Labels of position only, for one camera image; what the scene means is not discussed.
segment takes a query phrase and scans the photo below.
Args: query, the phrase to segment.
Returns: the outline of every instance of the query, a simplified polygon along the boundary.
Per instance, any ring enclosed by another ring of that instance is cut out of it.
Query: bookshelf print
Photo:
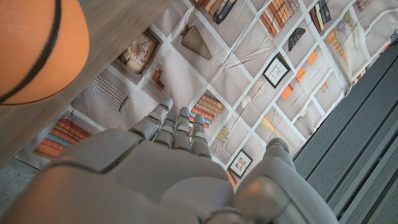
[[[101,75],[96,77],[86,88],[86,91],[110,105],[118,112],[122,111],[129,97],[116,86],[104,79]]]

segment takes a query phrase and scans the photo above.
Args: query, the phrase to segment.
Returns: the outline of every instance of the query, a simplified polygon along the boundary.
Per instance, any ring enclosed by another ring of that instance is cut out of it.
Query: book spine
[[[210,8],[213,6],[215,1],[216,0],[210,0],[210,2],[207,4],[207,6],[205,8],[206,12],[209,12]]]
[[[63,128],[63,127],[61,127],[61,126],[59,126],[57,124],[54,126],[54,128],[59,130],[59,131],[62,131],[63,133],[65,133],[65,134],[67,134],[69,136],[71,136],[72,138],[76,139],[77,141],[83,140],[81,137],[77,136],[76,134],[73,134],[71,131],[66,130],[65,128]]]
[[[317,28],[318,32],[321,32],[320,27],[319,27],[319,22],[317,19],[317,15],[315,14],[315,9],[312,8],[310,11],[310,16],[311,16],[311,20],[313,22],[313,24],[315,25],[315,28]]]
[[[193,123],[194,120],[195,120],[195,118],[193,116],[189,116],[189,122]],[[205,125],[206,129],[209,128],[209,124],[208,123],[205,123],[204,125]]]
[[[277,11],[276,11],[276,9],[275,9],[273,4],[269,4],[268,12],[270,13],[271,18],[273,18],[274,21],[276,22],[279,30],[282,30],[282,28],[283,28],[282,19],[279,17],[279,14],[277,13]]]
[[[326,14],[325,14],[325,8],[323,7],[322,3],[320,4],[319,12],[321,13],[321,18],[322,18],[322,23],[326,24]]]
[[[297,0],[285,0],[285,4],[290,12],[290,15],[292,16],[300,7],[300,4]]]
[[[275,18],[271,16],[271,13],[268,11],[268,9],[265,10],[264,13],[267,15],[267,17],[269,18],[269,20],[271,22],[271,28],[275,29],[275,35],[278,34],[280,29],[279,29],[278,25],[276,24]]]
[[[201,114],[204,118],[207,118],[210,121],[214,121],[214,116],[204,112],[203,110],[199,110],[198,108],[193,108],[192,112],[194,112],[195,114]]]
[[[199,100],[199,101],[198,101],[198,104],[199,104],[199,105],[202,105],[202,106],[204,106],[205,108],[208,108],[208,109],[210,109],[210,110],[212,110],[212,111],[214,111],[214,112],[216,112],[216,113],[218,113],[218,114],[220,114],[220,113],[222,112],[221,109],[219,109],[218,107],[212,105],[211,103],[207,103],[207,102],[204,101],[204,100]]]
[[[319,3],[317,3],[315,5],[315,10],[317,12],[317,19],[318,19],[318,22],[319,22],[320,30],[323,31],[324,30],[324,26],[323,26],[322,16],[321,16],[321,13],[320,13]]]
[[[35,151],[51,158],[55,158],[61,154],[61,151],[43,144],[40,144]]]
[[[63,133],[62,131],[59,131],[59,130],[57,130],[55,128],[51,129],[50,133],[55,135],[55,136],[58,136],[58,137],[62,138],[63,140],[66,140],[66,141],[68,141],[68,142],[70,142],[72,144],[78,144],[79,143],[79,141],[77,141],[76,139],[72,138],[71,136],[69,136],[69,135],[67,135],[67,134]]]
[[[283,15],[283,13],[282,13],[282,11],[281,11],[281,8],[280,8],[280,7],[281,7],[281,4],[279,4],[279,1],[278,1],[278,0],[273,0],[273,1],[271,2],[271,4],[274,5],[274,8],[276,9],[277,14],[278,14],[279,17],[282,19],[282,23],[285,24],[286,19],[285,19],[284,15]]]
[[[211,105],[214,105],[214,106],[218,107],[221,110],[223,110],[225,108],[225,106],[222,103],[220,103],[218,100],[216,100],[213,97],[210,97],[210,96],[208,96],[206,94],[203,94],[200,97],[200,99],[206,101],[207,103],[209,103]]]
[[[195,118],[197,116],[197,114],[195,114],[194,112],[191,111],[190,116],[192,118]],[[209,119],[207,119],[207,118],[203,118],[203,119],[205,120],[206,124],[211,124],[211,121]]]
[[[73,124],[71,121],[69,121],[67,119],[61,119],[61,120],[57,121],[57,125],[71,131],[73,134],[76,134],[77,136],[79,136],[82,139],[85,139],[85,138],[88,138],[91,136],[90,133],[88,133],[81,127]]]
[[[209,14],[211,16],[214,16],[214,14],[216,13],[217,9],[219,8],[219,6],[221,5],[221,2],[223,0],[216,0],[216,2],[211,6],[210,10],[209,10]]]
[[[326,22],[330,22],[331,21],[330,12],[329,12],[328,5],[326,3],[323,5],[323,10],[325,11]]]
[[[207,6],[207,4],[209,4],[209,2],[210,2],[210,0],[204,0],[200,5],[201,5],[203,8],[206,8],[206,6]]]
[[[225,3],[225,6],[221,10],[221,12],[218,15],[218,17],[216,18],[215,22],[217,23],[217,25],[224,21],[226,16],[228,16],[229,12],[231,11],[232,7],[234,7],[235,3],[236,3],[236,0],[228,0]]]
[[[195,105],[195,107],[198,108],[199,110],[203,110],[204,112],[206,112],[206,113],[208,113],[210,115],[213,115],[214,117],[217,116],[217,112],[214,112],[211,109],[209,109],[209,108],[207,108],[207,107],[205,107],[203,105],[200,105],[199,103],[197,103]]]
[[[287,16],[287,18],[286,18],[286,21],[287,21],[287,19],[290,18],[292,15],[290,14],[289,10],[287,9],[286,3],[283,0],[278,0],[278,1],[280,2],[282,11]]]
[[[46,145],[48,147],[52,147],[52,148],[54,148],[56,150],[59,150],[59,151],[64,151],[64,150],[68,149],[67,147],[65,147],[65,146],[63,146],[61,144],[58,144],[58,143],[56,143],[54,141],[51,141],[49,139],[44,139],[41,144]]]
[[[272,25],[271,20],[268,18],[267,14],[263,12],[261,14],[261,21],[266,25],[268,32],[271,34],[272,37],[276,36],[276,30],[274,25]]]
[[[49,139],[49,140],[51,140],[53,142],[56,142],[58,144],[61,144],[61,145],[65,146],[65,147],[72,147],[73,146],[72,143],[70,143],[70,142],[68,142],[66,140],[63,140],[62,138],[60,138],[58,136],[55,136],[55,135],[53,135],[51,133],[49,133],[45,138],[47,138],[47,139]]]
[[[260,18],[259,18],[259,23],[260,23],[261,27],[265,30],[266,34],[268,35],[268,33],[270,33],[270,32],[269,32],[268,28],[266,27],[265,21],[263,22],[263,21],[262,21],[263,19],[262,19],[261,17],[262,17],[262,16],[260,16]]]

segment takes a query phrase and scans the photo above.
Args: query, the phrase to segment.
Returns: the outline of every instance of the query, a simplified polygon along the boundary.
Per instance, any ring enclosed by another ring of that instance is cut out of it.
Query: picture frame
[[[232,163],[228,166],[228,170],[231,171],[236,177],[242,179],[244,173],[247,171],[253,159],[243,149],[241,149],[236,157],[232,160]]]
[[[290,67],[287,65],[281,54],[278,53],[271,60],[262,75],[265,76],[272,87],[276,88],[288,72],[290,72]]]

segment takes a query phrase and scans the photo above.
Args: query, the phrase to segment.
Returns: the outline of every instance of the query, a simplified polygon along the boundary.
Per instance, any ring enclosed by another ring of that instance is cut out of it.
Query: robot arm
[[[110,129],[42,170],[4,223],[337,223],[296,173],[281,139],[236,194],[211,160],[203,117],[156,107],[128,132]]]

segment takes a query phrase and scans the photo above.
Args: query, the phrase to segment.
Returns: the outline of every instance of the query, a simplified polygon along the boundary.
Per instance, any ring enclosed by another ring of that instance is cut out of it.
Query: orange ball
[[[90,48],[77,0],[1,0],[0,105],[31,103],[63,90]]]

